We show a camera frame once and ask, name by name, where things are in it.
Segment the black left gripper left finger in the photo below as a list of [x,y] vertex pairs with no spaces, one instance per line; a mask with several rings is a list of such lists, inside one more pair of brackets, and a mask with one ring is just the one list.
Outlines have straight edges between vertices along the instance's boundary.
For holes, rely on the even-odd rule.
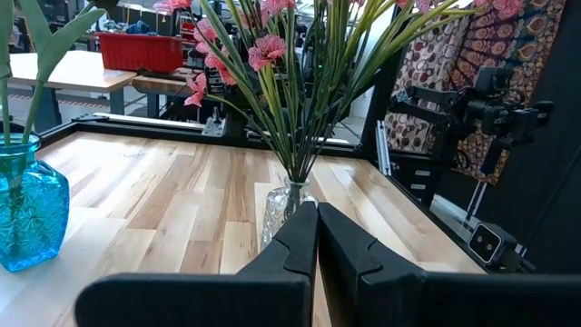
[[303,203],[235,274],[117,273],[76,298],[78,327],[311,327],[318,210]]

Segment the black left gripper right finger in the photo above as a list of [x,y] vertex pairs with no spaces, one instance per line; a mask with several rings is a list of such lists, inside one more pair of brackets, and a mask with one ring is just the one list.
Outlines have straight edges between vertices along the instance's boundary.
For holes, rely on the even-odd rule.
[[429,272],[321,203],[320,268],[340,327],[581,327],[581,277]]

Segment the clear glass vase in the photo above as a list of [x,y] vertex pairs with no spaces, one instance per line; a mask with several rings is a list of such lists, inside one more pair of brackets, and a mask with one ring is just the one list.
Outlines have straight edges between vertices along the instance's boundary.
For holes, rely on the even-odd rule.
[[286,221],[305,202],[318,205],[317,198],[310,192],[310,180],[293,182],[288,177],[284,185],[267,194],[265,215],[261,230],[261,249],[263,250]]

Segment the blue glass vase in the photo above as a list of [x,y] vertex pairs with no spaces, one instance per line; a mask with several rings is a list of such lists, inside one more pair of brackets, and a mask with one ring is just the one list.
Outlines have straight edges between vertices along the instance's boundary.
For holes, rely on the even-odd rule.
[[0,134],[0,265],[11,273],[54,258],[68,224],[68,180],[36,157],[40,145]]

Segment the black drawer unit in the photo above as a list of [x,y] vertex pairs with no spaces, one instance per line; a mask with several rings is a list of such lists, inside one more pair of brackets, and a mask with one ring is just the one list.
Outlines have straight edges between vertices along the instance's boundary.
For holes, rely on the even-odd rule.
[[440,177],[429,154],[395,150],[390,154],[392,176],[422,204],[431,206]]

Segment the wooden workbench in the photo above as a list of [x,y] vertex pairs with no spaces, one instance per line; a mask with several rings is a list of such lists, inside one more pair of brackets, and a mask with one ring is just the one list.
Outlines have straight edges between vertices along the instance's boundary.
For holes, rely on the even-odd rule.
[[170,74],[158,74],[140,69],[131,81],[139,93],[146,95],[146,117],[187,122],[199,121],[199,111],[184,100],[192,94],[186,79],[194,79],[201,70],[181,67]]

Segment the cream maroon dotted cloth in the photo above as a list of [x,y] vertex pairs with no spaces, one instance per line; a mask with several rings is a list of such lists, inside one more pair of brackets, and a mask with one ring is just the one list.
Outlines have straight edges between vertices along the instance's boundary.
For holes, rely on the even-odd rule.
[[[442,25],[412,41],[403,57],[393,94],[411,86],[448,91],[460,47],[468,32],[469,16]],[[389,147],[423,152],[429,144],[433,124],[408,114],[387,113]]]

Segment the red plastic bin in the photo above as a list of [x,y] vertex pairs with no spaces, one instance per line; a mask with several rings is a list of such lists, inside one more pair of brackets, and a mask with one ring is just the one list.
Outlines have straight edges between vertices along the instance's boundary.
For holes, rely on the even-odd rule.
[[182,67],[182,40],[169,36],[97,33],[103,67],[172,73]]

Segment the orange circle patterned cloth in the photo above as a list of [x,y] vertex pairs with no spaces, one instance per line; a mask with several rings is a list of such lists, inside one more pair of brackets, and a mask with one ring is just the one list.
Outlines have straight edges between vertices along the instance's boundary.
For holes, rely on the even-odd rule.
[[467,17],[460,25],[458,57],[449,88],[473,86],[482,66],[507,68],[514,71],[510,87],[519,91],[509,93],[508,98],[531,104],[565,4],[566,0],[522,0],[517,13],[509,18],[492,5]]

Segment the white table with grey legs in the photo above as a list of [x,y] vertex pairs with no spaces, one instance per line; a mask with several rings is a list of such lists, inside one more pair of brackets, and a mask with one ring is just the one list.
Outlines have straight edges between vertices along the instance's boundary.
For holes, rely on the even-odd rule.
[[[23,125],[36,87],[37,55],[11,54],[10,59],[9,111],[14,122]],[[124,88],[135,76],[104,68],[99,53],[67,52],[44,86],[33,130],[40,133],[83,114],[127,114]]]

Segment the silver aluminium rail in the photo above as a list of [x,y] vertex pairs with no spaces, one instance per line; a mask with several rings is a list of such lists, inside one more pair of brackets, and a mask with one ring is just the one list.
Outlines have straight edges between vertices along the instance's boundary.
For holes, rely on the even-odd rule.
[[376,146],[379,170],[383,175],[391,176],[389,142],[387,139],[386,127],[383,120],[378,120],[376,124]]

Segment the silver frame bracket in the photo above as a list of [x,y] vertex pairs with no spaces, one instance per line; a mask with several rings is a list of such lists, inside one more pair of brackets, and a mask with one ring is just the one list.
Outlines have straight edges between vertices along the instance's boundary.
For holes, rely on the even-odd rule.
[[221,109],[214,106],[212,115],[206,120],[202,135],[209,137],[223,137],[225,134],[226,119],[220,117]]

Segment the black aluminium table frame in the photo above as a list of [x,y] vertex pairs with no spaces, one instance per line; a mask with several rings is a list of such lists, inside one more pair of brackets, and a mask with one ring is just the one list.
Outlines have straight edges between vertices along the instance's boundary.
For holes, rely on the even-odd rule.
[[[386,61],[381,69],[376,73],[371,81],[366,85],[368,89],[373,88],[369,111],[365,118],[363,131],[358,144],[339,144],[337,141],[329,141],[323,146],[324,155],[362,158],[373,161],[376,159],[376,124],[378,120],[384,120],[388,111],[388,100],[391,90],[395,85],[396,74],[405,54],[404,50],[399,50]],[[130,117],[127,123],[120,118],[105,118],[93,114],[87,118],[71,123],[60,124],[53,128],[42,131],[39,134],[43,145],[55,143],[67,135],[76,132],[91,132],[98,134],[113,134],[122,136],[143,137],[149,139],[161,139],[170,141],[181,141],[186,143],[224,145],[239,148],[261,149],[267,148],[266,143],[257,136],[247,136],[246,139],[223,137],[214,138],[202,135],[200,127],[174,127],[166,121],[149,119],[144,123],[139,123],[135,117]]]

